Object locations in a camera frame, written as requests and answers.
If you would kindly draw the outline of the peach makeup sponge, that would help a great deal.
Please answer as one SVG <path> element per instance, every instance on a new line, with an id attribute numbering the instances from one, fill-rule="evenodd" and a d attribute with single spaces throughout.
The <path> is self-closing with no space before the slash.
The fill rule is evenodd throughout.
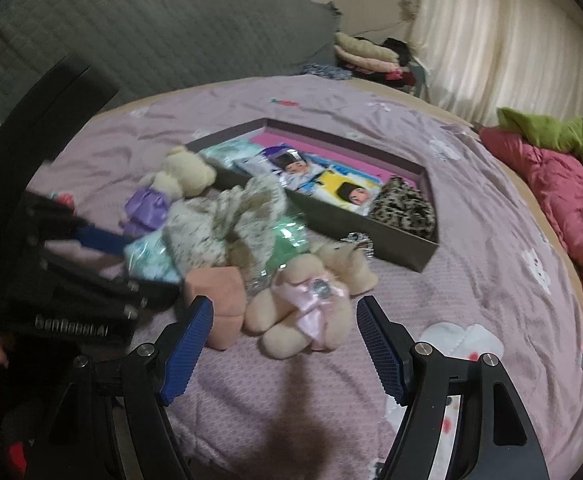
<path id="1" fill-rule="evenodd" d="M 186 304 L 205 296 L 213 304 L 213 324 L 206 345 L 218 351 L 235 344 L 244 324 L 246 287 L 236 266 L 190 270 L 184 278 Z"/>

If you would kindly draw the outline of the beige teddy bear pink dress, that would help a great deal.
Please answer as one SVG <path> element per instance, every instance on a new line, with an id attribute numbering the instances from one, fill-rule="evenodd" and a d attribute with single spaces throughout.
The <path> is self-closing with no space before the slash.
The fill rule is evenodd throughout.
<path id="1" fill-rule="evenodd" d="M 352 299 L 378 283 L 369 264 L 373 255 L 373 242 L 362 233 L 312 243 L 253 296 L 244 330 L 258 336 L 262 351 L 276 360 L 336 350 L 352 330 Z"/>

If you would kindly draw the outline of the cream teddy bear purple dress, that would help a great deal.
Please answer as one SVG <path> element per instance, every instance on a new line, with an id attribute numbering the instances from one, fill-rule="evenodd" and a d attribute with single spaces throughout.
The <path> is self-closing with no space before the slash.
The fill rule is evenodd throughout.
<path id="1" fill-rule="evenodd" d="M 158 171 L 146 174 L 124 205 L 123 234 L 131 238 L 160 230 L 178 200 L 200 196 L 216 180 L 215 169 L 185 146 L 171 148 Z"/>

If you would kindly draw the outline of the white floral fabric scrunchie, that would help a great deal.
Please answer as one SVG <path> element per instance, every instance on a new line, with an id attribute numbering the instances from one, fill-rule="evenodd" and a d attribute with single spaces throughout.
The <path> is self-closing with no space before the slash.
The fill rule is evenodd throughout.
<path id="1" fill-rule="evenodd" d="M 273 177 L 253 177 L 217 196 L 180 200 L 163 228 L 165 245 L 183 275 L 235 266 L 249 282 L 273 256 L 274 228 L 285 216 L 287 195 Z"/>

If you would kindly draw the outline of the green sponge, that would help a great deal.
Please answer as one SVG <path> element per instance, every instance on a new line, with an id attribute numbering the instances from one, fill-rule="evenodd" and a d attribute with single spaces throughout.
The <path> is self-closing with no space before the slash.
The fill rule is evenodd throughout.
<path id="1" fill-rule="evenodd" d="M 303 214 L 286 214 L 274 226 L 274 249 L 265 268 L 254 278 L 248 292 L 255 294 L 270 285 L 275 273 L 293 257 L 309 251 L 310 241 Z"/>

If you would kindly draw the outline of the leopard print scrunchie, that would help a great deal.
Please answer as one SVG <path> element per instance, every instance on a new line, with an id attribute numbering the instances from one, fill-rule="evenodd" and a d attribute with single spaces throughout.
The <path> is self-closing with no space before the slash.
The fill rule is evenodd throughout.
<path id="1" fill-rule="evenodd" d="M 391 177 L 373 200 L 369 218 L 425 240 L 433 239 L 437 226 L 433 205 L 398 176 Z"/>

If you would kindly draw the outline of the yellow cartoon wipes pack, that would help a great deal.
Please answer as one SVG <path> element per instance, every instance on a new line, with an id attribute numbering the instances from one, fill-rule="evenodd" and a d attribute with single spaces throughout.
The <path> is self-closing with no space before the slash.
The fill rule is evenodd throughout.
<path id="1" fill-rule="evenodd" d="M 345 167 L 329 166 L 320 177 L 298 192 L 366 216 L 382 188 L 381 182 L 366 174 L 346 170 Z"/>

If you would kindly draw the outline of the green floral tissue pack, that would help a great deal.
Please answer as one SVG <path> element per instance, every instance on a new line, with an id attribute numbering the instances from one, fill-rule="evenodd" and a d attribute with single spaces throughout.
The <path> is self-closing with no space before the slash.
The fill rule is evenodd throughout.
<path id="1" fill-rule="evenodd" d="M 209 164 L 232 169 L 236 160 L 258 155 L 262 150 L 261 145 L 248 139 L 235 138 L 204 148 L 199 152 L 199 155 L 206 159 Z"/>

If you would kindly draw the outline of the purple patterned bed sheet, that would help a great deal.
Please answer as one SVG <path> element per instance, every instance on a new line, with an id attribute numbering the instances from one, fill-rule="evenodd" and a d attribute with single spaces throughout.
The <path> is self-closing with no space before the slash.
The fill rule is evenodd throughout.
<path id="1" fill-rule="evenodd" d="M 502 165 L 461 127 L 341 81 L 272 77 L 189 89 L 98 119 L 37 171 L 36 192 L 119 226 L 123 203 L 171 148 L 274 118 L 423 166 L 438 247 L 415 272 L 347 241 L 369 226 L 323 203 L 337 229 L 251 299 L 227 349 L 206 350 L 169 417 L 185 454 L 241 479 L 366 479 L 404 416 L 355 326 L 360 292 L 446 356 L 492 353 L 525 406 L 549 475 L 583 463 L 583 305 L 561 255 Z"/>

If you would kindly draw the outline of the dark shallow cardboard box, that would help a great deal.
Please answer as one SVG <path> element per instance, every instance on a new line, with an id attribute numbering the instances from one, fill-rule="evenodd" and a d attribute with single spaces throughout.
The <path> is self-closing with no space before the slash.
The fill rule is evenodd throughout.
<path id="1" fill-rule="evenodd" d="M 325 162 L 323 174 L 297 191 L 286 191 L 290 203 L 305 215 L 311 230 L 338 240 L 350 233 L 365 234 L 371 239 L 377 258 L 416 272 L 424 270 L 437 251 L 436 226 L 433 232 L 418 235 L 369 217 L 375 193 L 392 177 L 402 178 L 432 205 L 435 196 L 424 166 L 359 141 L 273 118 L 243 122 L 186 146 L 201 154 L 206 148 L 234 140 L 249 141 L 267 155 L 291 148 L 303 158 L 313 156 Z"/>

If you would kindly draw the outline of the pink and blue book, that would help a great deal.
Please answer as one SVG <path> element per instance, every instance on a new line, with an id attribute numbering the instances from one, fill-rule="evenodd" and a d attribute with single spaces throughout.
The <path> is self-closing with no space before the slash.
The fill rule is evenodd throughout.
<path id="1" fill-rule="evenodd" d="M 297 148 L 298 151 L 313 154 L 323 159 L 329 159 L 333 162 L 346 165 L 356 170 L 364 172 L 386 183 L 391 176 L 400 176 L 412 188 L 418 188 L 418 177 L 416 174 L 410 174 L 399 166 L 391 165 L 389 162 L 380 162 L 378 159 L 361 155 L 357 152 L 347 150 L 346 148 L 332 148 L 330 145 L 319 141 L 305 140 L 300 136 L 283 136 L 270 130 L 263 130 L 250 136 L 249 140 L 256 143 L 262 148 L 270 148 L 274 145 L 286 144 Z"/>

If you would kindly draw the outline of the grey quilted headboard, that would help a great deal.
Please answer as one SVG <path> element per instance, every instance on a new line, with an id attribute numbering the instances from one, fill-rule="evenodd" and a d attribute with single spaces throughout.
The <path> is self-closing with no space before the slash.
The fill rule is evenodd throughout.
<path id="1" fill-rule="evenodd" d="M 70 54 L 116 86 L 113 106 L 334 62 L 339 14 L 312 0 L 0 0 L 0 125 Z"/>

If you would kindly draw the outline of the dark patterned cloth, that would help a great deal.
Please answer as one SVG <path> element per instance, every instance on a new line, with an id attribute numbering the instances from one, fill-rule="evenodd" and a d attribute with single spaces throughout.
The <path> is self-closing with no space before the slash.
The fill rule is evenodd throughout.
<path id="1" fill-rule="evenodd" d="M 300 70 L 301 75 L 312 75 L 329 80 L 350 80 L 352 78 L 351 70 L 345 70 L 338 66 L 325 64 L 305 64 Z"/>

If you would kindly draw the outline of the green garment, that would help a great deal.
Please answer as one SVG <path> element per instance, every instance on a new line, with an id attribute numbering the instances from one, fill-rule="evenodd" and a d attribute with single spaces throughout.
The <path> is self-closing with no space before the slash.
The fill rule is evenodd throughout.
<path id="1" fill-rule="evenodd" d="M 501 107 L 497 110 L 499 126 L 519 133 L 537 148 L 570 154 L 583 166 L 583 117 L 561 122 L 549 115 L 534 115 Z"/>

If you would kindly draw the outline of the white striped curtain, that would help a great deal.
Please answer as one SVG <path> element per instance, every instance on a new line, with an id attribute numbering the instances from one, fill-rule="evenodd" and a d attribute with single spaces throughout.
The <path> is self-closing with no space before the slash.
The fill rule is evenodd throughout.
<path id="1" fill-rule="evenodd" d="M 419 0 L 410 45 L 428 101 L 468 122 L 583 117 L 583 27 L 551 0 Z"/>

